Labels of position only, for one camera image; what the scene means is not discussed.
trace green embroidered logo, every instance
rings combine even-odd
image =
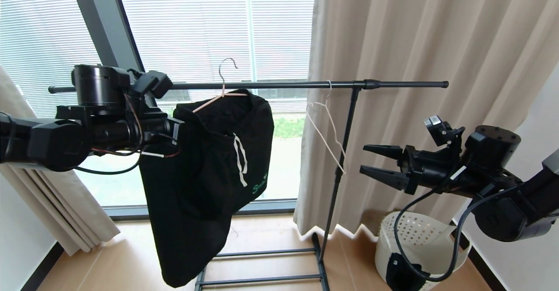
[[[260,187],[264,186],[264,183],[266,183],[266,179],[268,178],[268,174],[264,174],[264,179],[262,180],[262,182],[260,182],[260,184],[254,185],[252,187],[252,193],[256,194],[256,192],[260,189]]]

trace tile grout line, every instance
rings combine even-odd
[[[351,277],[351,283],[353,285],[353,289],[355,291],[357,291],[357,287],[355,286],[355,279],[353,279],[353,274],[351,272],[351,268],[349,267],[348,258],[347,258],[347,255],[345,254],[344,244],[342,243],[342,240],[339,238],[339,236],[336,239],[338,239],[338,243],[340,244],[340,247],[342,248],[342,254],[344,255],[345,265],[348,268],[349,276]]]
[[[82,283],[79,284],[78,289],[76,289],[76,291],[79,291],[82,288],[83,283],[86,281],[87,276],[90,275],[91,270],[93,269],[93,267],[95,266],[95,263],[97,262],[97,260],[99,259],[99,257],[101,256],[101,253],[103,253],[104,250],[104,245],[103,247],[101,247],[101,250],[99,251],[99,254],[97,254],[97,257],[95,257],[95,260],[93,261],[93,263],[91,264],[90,269],[87,271],[86,275],[84,275],[83,279],[82,279]]]

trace white wall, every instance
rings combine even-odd
[[[539,172],[542,160],[559,148],[559,64],[515,132],[522,142],[507,170],[525,181]],[[464,231],[507,289],[559,289],[559,223],[544,236],[511,243],[485,236],[473,217],[469,217]]]
[[[0,174],[0,289],[20,290],[55,242]]]

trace pink hanger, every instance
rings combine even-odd
[[[208,105],[214,103],[214,102],[215,102],[216,100],[218,100],[219,98],[223,98],[223,97],[225,97],[225,96],[246,97],[246,94],[232,94],[232,93],[227,93],[227,94],[226,94],[226,92],[225,92],[225,80],[224,80],[223,76],[221,75],[221,65],[223,64],[223,62],[225,62],[225,61],[228,60],[228,59],[230,59],[230,60],[233,61],[233,65],[235,66],[236,69],[239,69],[239,68],[237,67],[237,64],[235,63],[235,60],[234,60],[234,59],[228,57],[228,58],[225,58],[224,60],[222,60],[221,63],[219,64],[219,76],[221,77],[221,80],[222,80],[222,82],[223,82],[222,87],[221,87],[221,94],[220,94],[219,96],[216,96],[215,98],[212,98],[211,100],[209,100],[208,102],[202,104],[201,106],[198,106],[198,107],[195,108],[192,112],[196,113],[196,112],[198,112],[199,110],[202,110],[202,108],[204,108],[204,107],[206,107],[206,106],[208,106]]]

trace drawstring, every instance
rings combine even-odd
[[[235,152],[237,153],[237,167],[239,168],[239,178],[241,180],[241,183],[243,184],[243,187],[246,187],[246,185],[248,185],[246,183],[246,181],[244,180],[244,175],[246,174],[246,167],[248,165],[248,161],[246,160],[246,154],[243,148],[243,144],[241,143],[241,140],[239,139],[239,137],[237,137],[237,135],[235,135],[235,140],[233,141],[233,146],[235,146]],[[241,149],[241,153],[243,154],[243,159],[244,159],[244,168],[241,166],[241,158],[239,155],[239,148]]]

